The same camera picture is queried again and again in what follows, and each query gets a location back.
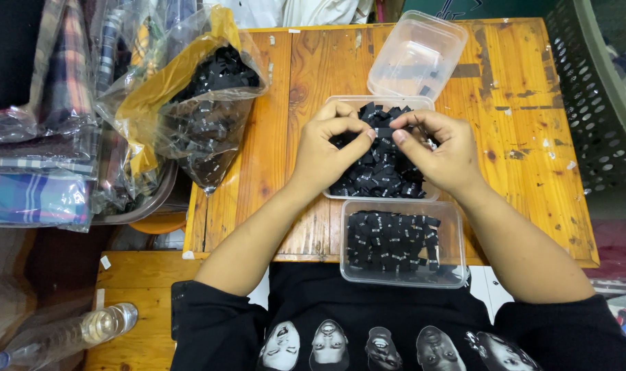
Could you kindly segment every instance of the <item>printed face graphic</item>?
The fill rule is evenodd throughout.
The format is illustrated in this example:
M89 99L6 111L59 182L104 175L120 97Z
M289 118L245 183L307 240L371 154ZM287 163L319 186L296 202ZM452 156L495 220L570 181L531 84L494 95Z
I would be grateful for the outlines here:
M485 348L486 358L491 361L488 363L490 370L495 368L492 365L495 366L496 364L499 367L493 371L537 371L539 369L536 363L527 357L522 350L496 335L480 332L478 333L478 340Z
M299 357L299 347L299 333L292 322L281 322L274 327L260 350L259 362L280 371L292 370Z
M374 327L368 333L366 353L380 370L399 370L402 357L395 349L391 332L384 327Z
M443 331L427 326L416 341L418 364L424 371L466 371L455 344Z
M338 363L347 349L347 338L336 322L327 319L317 328L312 345L317 363Z

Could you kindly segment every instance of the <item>black t-shirt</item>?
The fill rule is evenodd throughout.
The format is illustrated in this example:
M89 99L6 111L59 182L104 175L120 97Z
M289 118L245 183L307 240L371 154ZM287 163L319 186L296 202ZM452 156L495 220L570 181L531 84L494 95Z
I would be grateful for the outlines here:
M193 282L171 370L626 370L605 299L507 303L492 325L468 289L345 281L337 264L276 263L269 311Z

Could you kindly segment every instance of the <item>fingernail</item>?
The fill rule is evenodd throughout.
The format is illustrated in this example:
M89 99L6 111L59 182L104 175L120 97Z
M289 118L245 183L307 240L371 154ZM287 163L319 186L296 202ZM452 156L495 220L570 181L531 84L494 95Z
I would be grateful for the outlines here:
M401 145L402 142L404 142L408 136L409 136L409 133L402 129L393 131L393 140L395 140L395 142L399 145Z

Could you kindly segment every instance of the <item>perforated basket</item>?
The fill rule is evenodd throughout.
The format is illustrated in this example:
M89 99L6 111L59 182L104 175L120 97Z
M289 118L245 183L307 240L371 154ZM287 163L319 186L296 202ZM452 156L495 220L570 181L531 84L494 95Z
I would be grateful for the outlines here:
M595 197L621 201L626 198L618 195L626 188L626 92L592 5L589 0L559 0L544 20L589 206Z

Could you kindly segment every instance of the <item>hand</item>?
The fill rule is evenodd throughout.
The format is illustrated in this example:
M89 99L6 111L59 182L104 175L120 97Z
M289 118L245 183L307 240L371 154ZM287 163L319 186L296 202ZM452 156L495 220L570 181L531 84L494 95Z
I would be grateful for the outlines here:
M329 139L345 131L360 134L339 150ZM358 119L351 105L338 101L327 103L301 131L291 183L296 184L300 192L317 196L370 150L376 136L370 125Z
M405 130L393 133L400 150L420 169L426 180L453 197L486 184L480 168L473 130L465 120L456 120L434 111L416 110L391 122L391 128L420 125L441 145L432 151Z

